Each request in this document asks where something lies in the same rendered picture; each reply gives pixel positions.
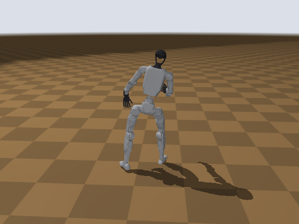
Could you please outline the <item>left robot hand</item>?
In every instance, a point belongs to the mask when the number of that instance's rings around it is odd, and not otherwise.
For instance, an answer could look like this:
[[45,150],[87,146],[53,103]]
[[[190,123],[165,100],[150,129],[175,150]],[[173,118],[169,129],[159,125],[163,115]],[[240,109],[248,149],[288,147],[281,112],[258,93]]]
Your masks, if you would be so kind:
[[[132,103],[132,101],[131,101],[130,98],[129,98],[129,94],[128,94],[128,95],[125,95],[125,91],[123,91],[123,95],[124,95],[124,98],[123,98],[123,106],[125,105],[124,107],[126,107],[126,108],[127,108],[127,107],[128,107],[128,108],[131,107],[130,104],[129,104],[129,101],[130,101],[131,103]],[[126,106],[126,105],[127,105],[127,106]],[[129,106],[128,106],[128,105],[129,105]]]

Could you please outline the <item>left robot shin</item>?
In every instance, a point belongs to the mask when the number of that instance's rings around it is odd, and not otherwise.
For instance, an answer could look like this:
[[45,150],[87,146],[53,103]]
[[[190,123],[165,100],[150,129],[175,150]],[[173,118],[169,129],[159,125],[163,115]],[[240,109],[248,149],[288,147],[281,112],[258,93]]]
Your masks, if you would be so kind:
[[129,132],[127,132],[124,138],[124,164],[126,164],[126,162],[128,163],[129,155],[133,146],[133,141],[129,140],[129,137]]

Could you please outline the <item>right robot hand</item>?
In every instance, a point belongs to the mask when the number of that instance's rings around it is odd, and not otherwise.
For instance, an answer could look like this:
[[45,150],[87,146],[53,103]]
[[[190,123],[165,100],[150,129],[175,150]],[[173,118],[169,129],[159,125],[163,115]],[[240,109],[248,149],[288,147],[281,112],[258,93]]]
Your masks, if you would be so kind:
[[167,88],[166,84],[164,84],[162,88],[163,88],[163,89],[162,89],[161,91],[162,91],[163,93],[166,93],[166,88]]

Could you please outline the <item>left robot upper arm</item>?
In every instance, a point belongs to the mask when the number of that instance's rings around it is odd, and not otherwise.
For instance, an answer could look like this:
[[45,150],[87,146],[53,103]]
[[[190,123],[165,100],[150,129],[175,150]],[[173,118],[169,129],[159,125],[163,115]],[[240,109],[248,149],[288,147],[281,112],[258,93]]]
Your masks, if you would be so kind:
[[138,71],[134,74],[133,78],[130,80],[130,83],[134,86],[137,84],[137,80],[145,73],[147,66],[142,66],[138,69]]

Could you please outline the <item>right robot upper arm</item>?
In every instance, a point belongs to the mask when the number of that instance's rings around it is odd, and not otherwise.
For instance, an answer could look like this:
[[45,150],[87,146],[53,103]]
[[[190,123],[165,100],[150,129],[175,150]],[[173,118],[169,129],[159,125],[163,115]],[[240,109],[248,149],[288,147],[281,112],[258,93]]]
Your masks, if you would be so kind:
[[166,93],[167,94],[172,94],[173,93],[173,73],[166,71],[165,72],[165,78],[167,80],[167,88],[166,88]]

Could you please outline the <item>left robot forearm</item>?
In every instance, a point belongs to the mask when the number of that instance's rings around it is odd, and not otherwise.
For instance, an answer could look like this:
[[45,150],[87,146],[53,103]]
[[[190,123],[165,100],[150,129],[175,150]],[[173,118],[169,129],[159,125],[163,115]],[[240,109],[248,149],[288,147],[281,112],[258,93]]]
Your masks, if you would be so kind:
[[[131,79],[130,79],[131,80]],[[127,86],[124,88],[124,91],[125,91],[125,95],[128,95],[128,93],[129,93],[129,91],[130,91],[130,89],[133,87],[133,85],[130,83],[130,82],[128,82],[127,83]]]

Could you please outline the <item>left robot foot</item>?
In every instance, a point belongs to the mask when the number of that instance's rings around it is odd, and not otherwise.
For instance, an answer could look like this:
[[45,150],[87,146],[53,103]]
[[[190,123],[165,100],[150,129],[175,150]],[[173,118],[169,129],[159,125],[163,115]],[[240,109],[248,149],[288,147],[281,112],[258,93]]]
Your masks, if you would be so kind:
[[127,162],[124,164],[124,161],[120,161],[119,164],[124,167],[125,170],[130,170],[130,165]]

